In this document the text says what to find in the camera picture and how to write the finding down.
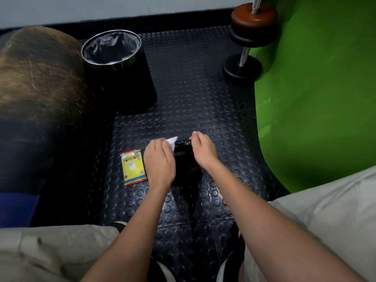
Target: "forearm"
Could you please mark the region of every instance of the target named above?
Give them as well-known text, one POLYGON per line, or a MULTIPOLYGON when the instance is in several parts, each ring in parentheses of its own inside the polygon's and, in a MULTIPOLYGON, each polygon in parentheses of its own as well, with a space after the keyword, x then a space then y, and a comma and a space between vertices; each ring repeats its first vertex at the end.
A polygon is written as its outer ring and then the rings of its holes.
POLYGON ((363 281, 219 161, 208 168, 268 281, 363 281))
POLYGON ((82 281, 146 281, 167 188, 151 186, 133 217, 82 281))

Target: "black baseboard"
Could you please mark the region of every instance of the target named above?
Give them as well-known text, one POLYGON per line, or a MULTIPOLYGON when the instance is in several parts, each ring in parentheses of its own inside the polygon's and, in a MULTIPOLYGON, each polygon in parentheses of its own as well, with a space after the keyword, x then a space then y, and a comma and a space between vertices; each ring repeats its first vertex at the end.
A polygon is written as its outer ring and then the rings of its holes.
MULTIPOLYGON (((77 39, 88 39, 100 32, 115 29, 130 30, 135 33, 151 33, 229 25, 231 23, 231 12, 232 9, 218 9, 132 18, 90 20, 76 23, 59 23, 46 25, 46 27, 62 31, 77 39)), ((18 28, 0 30, 0 35, 15 29, 18 28)))

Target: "dumbbell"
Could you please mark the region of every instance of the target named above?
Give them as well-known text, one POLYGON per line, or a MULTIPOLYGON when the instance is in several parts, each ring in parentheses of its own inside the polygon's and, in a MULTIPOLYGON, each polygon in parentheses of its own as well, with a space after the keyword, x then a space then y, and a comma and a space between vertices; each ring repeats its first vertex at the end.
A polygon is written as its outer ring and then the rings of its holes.
POLYGON ((261 63, 249 56, 252 47, 264 47, 278 36, 277 10, 261 0, 253 0, 236 7, 231 14, 229 27, 231 40, 243 46, 242 54, 234 54, 223 61, 223 72, 235 80, 256 80, 261 72, 261 63))

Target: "green wall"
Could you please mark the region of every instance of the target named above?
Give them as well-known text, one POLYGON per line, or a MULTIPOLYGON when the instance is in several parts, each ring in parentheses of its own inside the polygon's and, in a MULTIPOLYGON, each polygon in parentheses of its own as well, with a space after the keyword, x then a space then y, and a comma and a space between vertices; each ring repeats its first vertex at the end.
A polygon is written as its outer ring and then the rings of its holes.
POLYGON ((376 0, 269 1, 282 34, 251 55, 270 169, 297 192, 375 165, 376 0))

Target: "trash can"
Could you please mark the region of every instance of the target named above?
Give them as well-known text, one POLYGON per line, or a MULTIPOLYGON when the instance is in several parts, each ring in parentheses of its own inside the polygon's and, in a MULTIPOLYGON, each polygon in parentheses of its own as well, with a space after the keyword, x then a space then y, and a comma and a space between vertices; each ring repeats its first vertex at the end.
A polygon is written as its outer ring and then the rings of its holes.
POLYGON ((111 30, 87 40, 81 49, 88 85, 124 114, 147 111, 157 99, 139 35, 111 30))

